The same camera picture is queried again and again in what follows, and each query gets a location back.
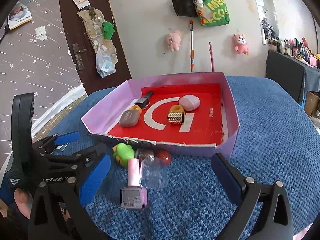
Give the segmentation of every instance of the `pink nail polish bottle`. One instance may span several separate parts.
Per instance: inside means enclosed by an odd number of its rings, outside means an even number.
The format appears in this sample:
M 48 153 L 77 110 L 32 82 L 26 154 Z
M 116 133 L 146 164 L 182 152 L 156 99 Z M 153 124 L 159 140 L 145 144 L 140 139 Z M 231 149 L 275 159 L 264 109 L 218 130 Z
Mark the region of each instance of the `pink nail polish bottle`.
M 128 187 L 121 189 L 121 206 L 125 209 L 143 209 L 148 203 L 147 189 L 140 186 L 139 159 L 128 160 Z

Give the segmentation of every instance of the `barcode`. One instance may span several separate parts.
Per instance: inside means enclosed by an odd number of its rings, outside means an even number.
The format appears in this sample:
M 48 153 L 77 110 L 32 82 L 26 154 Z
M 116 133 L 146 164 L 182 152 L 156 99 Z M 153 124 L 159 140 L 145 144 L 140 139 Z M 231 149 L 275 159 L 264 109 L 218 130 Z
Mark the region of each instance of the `barcode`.
M 127 206 L 127 207 L 134 207 L 134 203 L 124 203 L 124 206 Z

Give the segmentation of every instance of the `star wallpaper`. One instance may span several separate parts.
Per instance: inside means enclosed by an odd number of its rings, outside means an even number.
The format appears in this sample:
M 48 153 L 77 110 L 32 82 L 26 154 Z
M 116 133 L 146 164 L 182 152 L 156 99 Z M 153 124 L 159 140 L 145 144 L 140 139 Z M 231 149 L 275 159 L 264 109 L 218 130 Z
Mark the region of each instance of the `star wallpaper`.
M 0 44 L 0 168 L 12 150 L 13 97 L 33 92 L 35 122 L 72 88 L 81 84 L 68 54 L 59 0 L 27 0 L 32 20 L 11 30 Z M 1 27 L 0 36 L 4 33 Z M 45 36 L 37 39 L 36 28 Z

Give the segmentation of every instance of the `red ball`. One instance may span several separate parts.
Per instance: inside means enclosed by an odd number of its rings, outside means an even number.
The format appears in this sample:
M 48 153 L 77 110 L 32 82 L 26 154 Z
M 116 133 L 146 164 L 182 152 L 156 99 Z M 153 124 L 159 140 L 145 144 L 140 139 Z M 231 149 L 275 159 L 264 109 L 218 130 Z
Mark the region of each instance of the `red ball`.
M 171 155 L 170 155 L 170 153 L 168 153 L 168 152 L 166 152 L 166 151 L 164 151 L 164 150 L 161 150 L 161 151 L 157 152 L 157 153 L 155 154 L 155 157 L 164 160 L 165 164 L 167 164 L 167 165 L 169 165 L 170 162 L 171 162 Z

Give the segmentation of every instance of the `door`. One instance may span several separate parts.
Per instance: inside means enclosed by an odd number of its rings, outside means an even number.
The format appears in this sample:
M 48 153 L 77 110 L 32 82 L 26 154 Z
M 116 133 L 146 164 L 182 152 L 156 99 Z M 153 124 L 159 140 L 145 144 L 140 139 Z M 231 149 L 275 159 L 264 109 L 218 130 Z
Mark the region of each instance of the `door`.
M 105 21 L 113 23 L 112 12 L 108 0 L 88 1 L 91 6 L 103 13 Z M 113 45 L 116 46 L 116 55 L 118 58 L 118 62 L 116 63 L 116 72 L 102 78 L 96 69 L 96 54 L 88 39 L 84 24 L 77 14 L 79 11 L 78 7 L 75 5 L 73 0 L 59 0 L 59 3 L 63 28 L 73 62 L 76 63 L 76 56 L 74 54 L 72 44 L 77 43 L 80 50 L 87 49 L 87 51 L 80 54 L 84 70 L 80 71 L 77 68 L 80 80 L 84 83 L 84 88 L 87 94 L 90 95 L 101 89 L 118 86 L 124 81 L 131 79 L 116 26 L 114 27 L 116 32 L 112 36 L 112 42 Z

